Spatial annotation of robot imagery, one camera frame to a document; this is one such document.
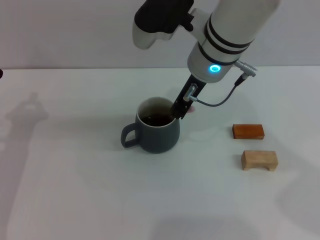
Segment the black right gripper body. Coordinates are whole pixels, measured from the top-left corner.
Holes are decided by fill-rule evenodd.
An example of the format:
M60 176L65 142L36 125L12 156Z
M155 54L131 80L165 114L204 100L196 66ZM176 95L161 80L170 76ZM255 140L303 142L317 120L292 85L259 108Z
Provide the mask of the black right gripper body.
M193 101L190 100L190 97L197 97L203 90L205 85L205 82L198 80L191 74L182 90L180 91L178 97L176 98L174 107L189 108L193 103Z

